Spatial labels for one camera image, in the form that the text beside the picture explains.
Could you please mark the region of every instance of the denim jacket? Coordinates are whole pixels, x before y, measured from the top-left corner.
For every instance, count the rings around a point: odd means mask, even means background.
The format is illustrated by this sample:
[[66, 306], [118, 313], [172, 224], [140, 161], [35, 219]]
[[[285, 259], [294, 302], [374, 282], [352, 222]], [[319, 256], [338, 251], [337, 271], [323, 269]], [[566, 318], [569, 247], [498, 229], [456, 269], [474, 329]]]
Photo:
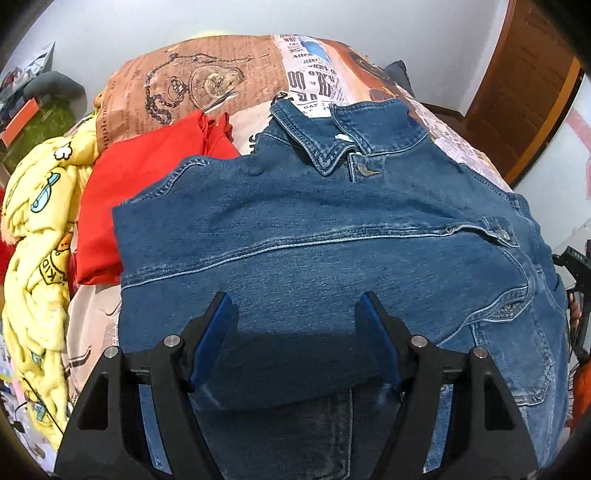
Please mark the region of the denim jacket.
[[[180, 333], [223, 290], [239, 318], [198, 416], [306, 405], [379, 375], [353, 318], [373, 290], [411, 333], [484, 346], [548, 461], [566, 415], [566, 294], [525, 199], [451, 160], [399, 100], [271, 113], [251, 155], [187, 158], [113, 210], [123, 349]], [[428, 468], [450, 403], [444, 388]]]

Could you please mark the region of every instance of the black metal frame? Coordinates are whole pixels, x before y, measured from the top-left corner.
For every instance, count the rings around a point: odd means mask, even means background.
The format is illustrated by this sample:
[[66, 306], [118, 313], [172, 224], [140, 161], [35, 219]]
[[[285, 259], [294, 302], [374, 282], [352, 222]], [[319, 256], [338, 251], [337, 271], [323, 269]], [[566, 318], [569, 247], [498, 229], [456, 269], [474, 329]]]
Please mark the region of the black metal frame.
[[[218, 293], [207, 312], [151, 350], [105, 351], [68, 423], [56, 463], [63, 480], [221, 480], [187, 393], [194, 352], [228, 297]], [[387, 375], [396, 372], [402, 407], [372, 480], [399, 478], [488, 480], [521, 478], [537, 469], [519, 409], [490, 355], [440, 349], [412, 336], [374, 293], [355, 310], [359, 328], [379, 350], [390, 352]], [[154, 407], [172, 477], [151, 466], [139, 409], [138, 385], [152, 387]], [[441, 386], [454, 385], [453, 407], [441, 467], [423, 473], [437, 417]]]

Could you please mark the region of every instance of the red shirt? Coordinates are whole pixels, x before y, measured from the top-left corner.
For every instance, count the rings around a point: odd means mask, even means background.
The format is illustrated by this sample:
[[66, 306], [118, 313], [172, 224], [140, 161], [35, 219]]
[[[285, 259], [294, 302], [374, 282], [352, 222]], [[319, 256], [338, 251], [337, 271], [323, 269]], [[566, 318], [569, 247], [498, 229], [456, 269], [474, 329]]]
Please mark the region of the red shirt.
[[123, 265], [117, 250], [111, 209], [164, 178], [191, 155], [229, 160], [232, 145], [228, 115], [219, 123], [202, 111], [139, 137], [111, 145], [97, 160], [82, 194], [78, 219], [78, 283], [119, 283]]

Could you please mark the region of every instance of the metal button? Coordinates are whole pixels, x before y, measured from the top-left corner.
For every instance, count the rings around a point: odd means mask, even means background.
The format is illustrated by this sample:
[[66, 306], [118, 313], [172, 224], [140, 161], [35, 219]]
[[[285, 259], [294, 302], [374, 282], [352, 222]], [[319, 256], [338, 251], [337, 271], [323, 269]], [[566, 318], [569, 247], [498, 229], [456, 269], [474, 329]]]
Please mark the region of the metal button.
[[364, 177], [370, 177], [371, 175], [379, 174], [376, 170], [370, 170], [367, 166], [363, 163], [357, 163], [357, 171], [361, 173]]

